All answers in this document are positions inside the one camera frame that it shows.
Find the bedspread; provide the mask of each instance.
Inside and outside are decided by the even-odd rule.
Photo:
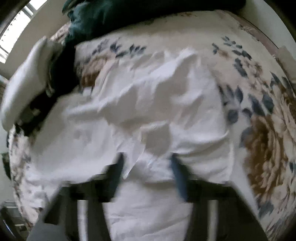
[[[223,11],[187,12],[153,19],[76,47],[81,88],[100,89],[108,62],[157,51],[195,49],[218,84],[236,160],[244,165],[269,240],[278,240],[295,216],[296,99],[268,50]],[[14,195],[32,226],[46,204],[31,165],[30,137],[9,135]]]

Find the teal fabric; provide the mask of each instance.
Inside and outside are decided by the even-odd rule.
[[[68,0],[63,12],[70,10],[68,16],[72,25],[65,44],[74,46],[115,29],[162,15],[196,10],[236,11],[244,5],[245,0]]]

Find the brown flower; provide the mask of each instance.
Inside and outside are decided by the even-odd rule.
[[[274,188],[283,183],[288,158],[283,139],[275,131],[271,115],[253,115],[251,124],[252,132],[244,141],[249,153],[245,165],[253,191],[264,203]]]

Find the window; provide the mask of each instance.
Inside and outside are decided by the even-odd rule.
[[[31,0],[11,21],[0,38],[0,62],[5,63],[13,46],[28,23],[33,18],[36,11],[47,0]]]

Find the bed sheet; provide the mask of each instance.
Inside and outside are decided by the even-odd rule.
[[[112,59],[187,47],[203,55],[216,77],[235,155],[248,174],[260,223],[269,240],[278,240],[295,215],[296,100],[271,56],[273,47],[265,48],[245,30],[253,31],[223,11],[166,16],[79,44],[75,71],[84,88],[98,84],[98,75]],[[30,226],[47,199],[31,170],[36,135],[24,137],[12,129],[9,138],[14,195]]]

